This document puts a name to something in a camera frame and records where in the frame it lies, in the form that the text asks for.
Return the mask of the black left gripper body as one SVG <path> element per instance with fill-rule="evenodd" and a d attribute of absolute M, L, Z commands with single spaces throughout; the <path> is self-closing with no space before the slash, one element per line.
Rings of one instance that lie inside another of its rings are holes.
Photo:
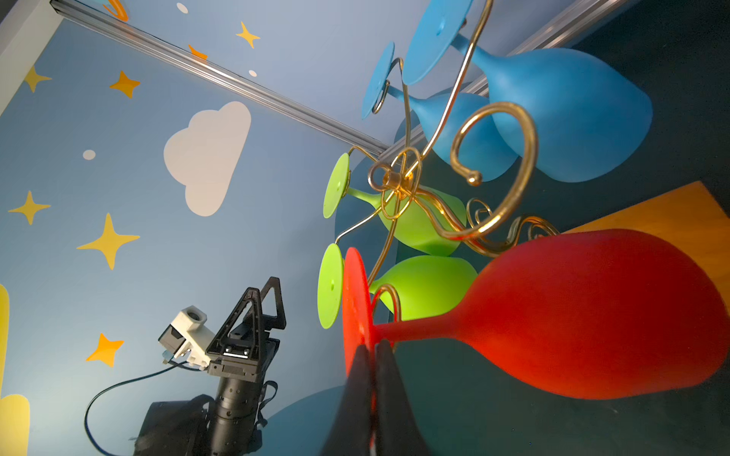
<path fill-rule="evenodd" d="M 281 342 L 269 332 L 258 336 L 248 327 L 236 327 L 227 336 L 219 332 L 206 350 L 207 372 L 212 376 L 260 383 L 279 351 Z"/>

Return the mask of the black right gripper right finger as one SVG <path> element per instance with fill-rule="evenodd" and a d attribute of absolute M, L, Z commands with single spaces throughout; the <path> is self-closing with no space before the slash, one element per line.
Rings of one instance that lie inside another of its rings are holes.
<path fill-rule="evenodd" d="M 376 345 L 376 454 L 432 455 L 414 418 L 391 343 Z"/>

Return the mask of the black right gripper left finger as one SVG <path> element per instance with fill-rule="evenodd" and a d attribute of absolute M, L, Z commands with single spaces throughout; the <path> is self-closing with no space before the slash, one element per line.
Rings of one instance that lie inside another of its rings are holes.
<path fill-rule="evenodd" d="M 344 394 L 321 455 L 371 454 L 373 389 L 371 354 L 360 345 L 355 350 Z"/>

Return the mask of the red wine glass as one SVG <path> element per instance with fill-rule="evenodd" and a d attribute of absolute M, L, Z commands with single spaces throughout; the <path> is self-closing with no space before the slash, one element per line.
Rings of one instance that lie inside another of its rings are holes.
<path fill-rule="evenodd" d="M 537 389 L 608 400 L 696 386 L 729 352 L 729 317 L 713 281 L 683 251 L 639 231 L 520 244 L 437 317 L 374 323 L 355 249 L 343 285 L 347 359 L 382 340 L 452 338 Z"/>

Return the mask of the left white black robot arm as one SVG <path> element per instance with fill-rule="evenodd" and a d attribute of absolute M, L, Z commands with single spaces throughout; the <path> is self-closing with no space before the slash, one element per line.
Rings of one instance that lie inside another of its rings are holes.
<path fill-rule="evenodd" d="M 213 396 L 150 405 L 135 442 L 137 455 L 245 455 L 262 446 L 267 422 L 266 372 L 279 351 L 273 330 L 286 327 L 281 282 L 270 277 L 249 287 L 218 332 L 206 328 L 206 314 L 189 306 L 159 338 L 165 360 L 184 356 L 194 369 L 218 378 Z"/>

